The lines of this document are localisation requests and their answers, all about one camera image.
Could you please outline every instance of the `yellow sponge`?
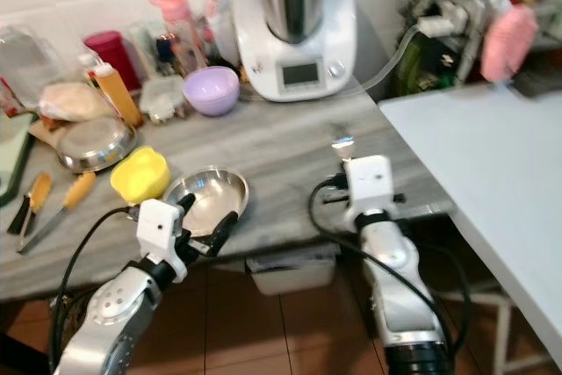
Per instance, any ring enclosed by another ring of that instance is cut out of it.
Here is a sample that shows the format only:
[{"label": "yellow sponge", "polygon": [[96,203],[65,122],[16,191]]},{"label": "yellow sponge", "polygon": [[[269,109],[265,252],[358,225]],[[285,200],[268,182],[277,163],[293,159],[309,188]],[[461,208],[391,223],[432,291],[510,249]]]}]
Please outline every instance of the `yellow sponge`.
[{"label": "yellow sponge", "polygon": [[112,171],[112,187],[130,203],[160,197],[169,184],[166,159],[151,147],[140,147]]}]

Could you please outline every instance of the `electrical cable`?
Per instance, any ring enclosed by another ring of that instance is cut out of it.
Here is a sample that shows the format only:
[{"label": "electrical cable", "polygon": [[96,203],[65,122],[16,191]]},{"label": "electrical cable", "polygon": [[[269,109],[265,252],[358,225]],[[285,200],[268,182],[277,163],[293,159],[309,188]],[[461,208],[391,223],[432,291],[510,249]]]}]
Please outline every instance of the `electrical cable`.
[{"label": "electrical cable", "polygon": [[93,295],[94,292],[98,289],[99,287],[94,287],[93,289],[89,289],[85,292],[81,292],[79,294],[77,294],[71,301],[70,303],[68,303],[64,310],[62,311],[62,316],[61,319],[59,320],[59,327],[58,327],[58,331],[57,331],[57,339],[59,342],[59,346],[62,345],[62,336],[64,333],[64,323],[66,322],[68,316],[70,315],[70,311],[72,310],[72,308],[78,304],[83,298],[85,298],[88,295]]},{"label": "electrical cable", "polygon": [[439,324],[441,325],[441,330],[443,331],[445,346],[447,348],[447,352],[448,352],[449,358],[451,360],[451,364],[454,364],[455,353],[457,351],[457,348],[456,348],[457,342],[455,344],[453,344],[452,338],[451,338],[451,335],[450,335],[450,331],[449,331],[449,327],[447,325],[447,321],[444,319],[443,314],[436,308],[435,303],[431,299],[429,299],[425,294],[420,292],[420,290],[417,287],[415,287],[415,285],[410,283],[409,280],[407,280],[406,278],[401,276],[397,271],[395,271],[394,269],[392,269],[391,267],[389,267],[385,263],[379,261],[373,255],[363,251],[362,249],[360,249],[355,244],[353,244],[351,242],[348,242],[348,241],[345,241],[344,239],[342,239],[340,237],[342,234],[347,234],[347,233],[342,233],[342,232],[337,233],[337,232],[333,232],[333,231],[328,231],[324,227],[322,227],[320,224],[318,224],[318,222],[316,221],[316,219],[314,217],[314,214],[313,214],[314,200],[316,198],[316,195],[320,191],[320,189],[322,189],[324,187],[327,187],[327,186],[334,186],[333,182],[330,179],[318,184],[313,189],[312,193],[310,194],[310,197],[308,198],[307,211],[308,211],[308,216],[309,216],[310,221],[312,222],[313,226],[316,228],[316,230],[318,230],[318,232],[321,235],[323,235],[324,237],[329,239],[331,242],[337,243],[340,246],[354,252],[355,254],[360,255],[362,258],[372,261],[377,266],[379,266],[380,268],[382,268],[383,270],[385,270],[389,274],[391,274],[393,277],[398,279],[404,286],[406,286],[410,291],[412,291],[416,296],[418,296],[429,307],[431,312],[436,316],[437,320],[439,321]]},{"label": "electrical cable", "polygon": [[447,256],[455,267],[455,272],[457,273],[458,283],[460,284],[460,292],[463,296],[463,315],[461,318],[460,328],[458,330],[457,340],[452,345],[451,353],[456,355],[458,351],[465,345],[466,336],[468,335],[468,328],[471,323],[471,292],[468,283],[468,278],[466,277],[465,270],[463,269],[463,264],[460,263],[458,258],[450,250],[446,248],[441,248],[439,246],[428,245],[425,243],[415,244],[419,249],[432,250],[438,254]]},{"label": "electrical cable", "polygon": [[120,208],[115,208],[110,210],[109,212],[105,213],[103,216],[99,218],[98,221],[92,226],[90,231],[84,236],[78,248],[76,248],[74,254],[70,258],[70,262],[68,263],[67,269],[64,271],[64,276],[62,277],[61,285],[59,286],[59,291],[57,292],[57,296],[54,303],[54,310],[53,314],[51,315],[51,328],[49,331],[49,351],[48,351],[48,358],[49,358],[49,370],[52,374],[56,371],[56,367],[59,364],[59,360],[61,358],[61,345],[59,344],[59,338],[57,338],[58,331],[59,331],[59,322],[61,314],[61,307],[62,307],[62,297],[64,296],[64,292],[67,289],[68,279],[70,278],[70,273],[74,268],[76,260],[80,256],[82,249],[86,246],[86,243],[90,240],[91,236],[94,235],[97,228],[106,221],[109,217],[113,214],[117,213],[128,213],[131,209],[130,206],[124,206]]}]

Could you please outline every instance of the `food processor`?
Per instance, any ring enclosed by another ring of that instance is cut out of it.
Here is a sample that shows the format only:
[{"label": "food processor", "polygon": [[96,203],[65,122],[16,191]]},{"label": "food processor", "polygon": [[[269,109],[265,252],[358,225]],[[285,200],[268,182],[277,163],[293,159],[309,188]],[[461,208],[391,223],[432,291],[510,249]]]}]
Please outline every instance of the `food processor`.
[{"label": "food processor", "polygon": [[329,96],[352,75],[354,0],[234,0],[234,23],[249,81],[266,99]]}]

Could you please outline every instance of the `kitchen counter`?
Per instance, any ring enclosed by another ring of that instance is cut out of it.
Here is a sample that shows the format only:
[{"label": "kitchen counter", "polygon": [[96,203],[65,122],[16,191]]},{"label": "kitchen counter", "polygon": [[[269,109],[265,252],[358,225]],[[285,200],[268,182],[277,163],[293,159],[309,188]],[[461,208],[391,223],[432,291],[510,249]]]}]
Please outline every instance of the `kitchen counter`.
[{"label": "kitchen counter", "polygon": [[[453,204],[400,138],[366,93],[332,96],[318,101],[274,104],[241,101],[227,116],[198,114],[140,129],[140,144],[150,145],[168,160],[172,179],[206,165],[227,166],[248,180],[249,205],[222,257],[245,256],[318,238],[306,214],[308,195],[326,175],[338,171],[330,147],[332,125],[347,127],[356,138],[356,156],[384,154],[393,163],[397,192],[407,195],[405,217],[447,213]],[[27,255],[15,252],[17,236],[5,233],[34,177],[47,171],[54,188],[36,220],[42,226],[61,206],[75,176],[59,167],[55,153],[36,142],[25,168],[20,195],[0,211],[0,300],[52,293],[68,260],[94,222],[106,211],[123,206],[113,191],[111,171],[98,173],[96,184],[46,239]],[[78,259],[70,285],[100,283],[113,277],[130,259],[140,257],[135,223],[111,217],[94,234]]]}]

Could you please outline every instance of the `pink towel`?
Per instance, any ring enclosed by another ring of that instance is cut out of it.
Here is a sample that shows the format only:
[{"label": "pink towel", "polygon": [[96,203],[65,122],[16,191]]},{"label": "pink towel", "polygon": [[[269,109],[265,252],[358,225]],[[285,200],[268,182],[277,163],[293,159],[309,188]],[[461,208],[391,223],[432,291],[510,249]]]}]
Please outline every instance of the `pink towel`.
[{"label": "pink towel", "polygon": [[488,81],[507,81],[519,70],[537,35],[535,12],[517,5],[497,18],[484,39],[481,73]]}]

